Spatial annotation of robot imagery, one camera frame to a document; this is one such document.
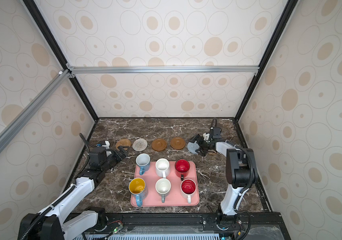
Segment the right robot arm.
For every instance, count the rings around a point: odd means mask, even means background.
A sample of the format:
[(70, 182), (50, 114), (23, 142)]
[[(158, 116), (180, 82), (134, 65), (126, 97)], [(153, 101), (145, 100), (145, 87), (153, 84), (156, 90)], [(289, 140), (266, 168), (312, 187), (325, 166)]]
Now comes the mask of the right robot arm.
[(209, 133), (197, 134), (189, 142), (198, 145), (195, 153), (202, 157), (209, 152), (219, 153), (226, 157), (226, 180), (229, 185), (220, 203), (218, 214), (219, 216), (237, 215), (245, 193), (259, 179), (254, 151), (225, 140), (216, 118), (211, 122)]

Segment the red mug black handle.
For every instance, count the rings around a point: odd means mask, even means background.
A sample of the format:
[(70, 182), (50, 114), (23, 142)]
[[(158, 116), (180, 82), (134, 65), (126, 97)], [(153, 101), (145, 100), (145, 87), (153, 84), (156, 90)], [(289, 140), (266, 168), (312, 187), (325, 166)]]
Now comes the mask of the red mug black handle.
[(183, 181), (188, 176), (190, 168), (190, 163), (187, 160), (180, 159), (175, 162), (175, 173), (181, 181)]

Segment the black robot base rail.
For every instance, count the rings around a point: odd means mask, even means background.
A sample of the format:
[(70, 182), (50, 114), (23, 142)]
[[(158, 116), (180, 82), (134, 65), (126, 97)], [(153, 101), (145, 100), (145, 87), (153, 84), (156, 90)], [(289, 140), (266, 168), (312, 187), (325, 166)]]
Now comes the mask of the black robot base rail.
[(92, 228), (77, 240), (289, 240), (282, 215), (241, 212), (107, 214), (107, 226)]

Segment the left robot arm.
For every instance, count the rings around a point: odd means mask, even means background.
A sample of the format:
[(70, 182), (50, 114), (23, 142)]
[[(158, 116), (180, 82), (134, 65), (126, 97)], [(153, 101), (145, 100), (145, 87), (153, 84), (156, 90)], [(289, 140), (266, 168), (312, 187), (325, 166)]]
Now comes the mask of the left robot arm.
[(108, 218), (103, 208), (90, 207), (75, 218), (68, 216), (104, 179), (106, 171), (124, 160), (129, 146), (110, 149), (110, 143), (89, 150), (86, 164), (75, 182), (57, 199), (36, 214), (27, 214), (20, 223), (19, 240), (72, 240), (88, 229), (102, 232)]

